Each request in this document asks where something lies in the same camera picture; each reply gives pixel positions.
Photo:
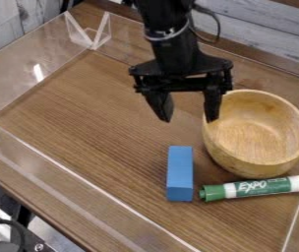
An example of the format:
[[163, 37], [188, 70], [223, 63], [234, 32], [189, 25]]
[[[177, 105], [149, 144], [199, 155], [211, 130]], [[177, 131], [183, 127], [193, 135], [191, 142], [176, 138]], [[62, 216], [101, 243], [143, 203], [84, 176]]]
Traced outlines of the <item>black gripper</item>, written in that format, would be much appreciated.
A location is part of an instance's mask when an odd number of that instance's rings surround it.
[[196, 36], [184, 31], [176, 37], [152, 41], [155, 58], [128, 70], [135, 80], [135, 91], [145, 97], [156, 116], [171, 122], [172, 92], [203, 92], [205, 121], [219, 118], [221, 95], [232, 90], [234, 63], [203, 53]]

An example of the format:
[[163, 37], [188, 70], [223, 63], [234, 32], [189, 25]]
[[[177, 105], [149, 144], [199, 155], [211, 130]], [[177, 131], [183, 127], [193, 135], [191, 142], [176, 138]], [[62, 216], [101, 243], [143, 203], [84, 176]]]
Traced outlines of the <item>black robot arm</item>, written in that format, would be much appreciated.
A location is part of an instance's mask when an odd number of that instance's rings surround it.
[[201, 92], [208, 122], [219, 118], [221, 96], [232, 90], [234, 63], [203, 53], [191, 12], [208, 13], [195, 0], [133, 0], [155, 59], [128, 70], [135, 91], [143, 94], [156, 116], [173, 115], [172, 92]]

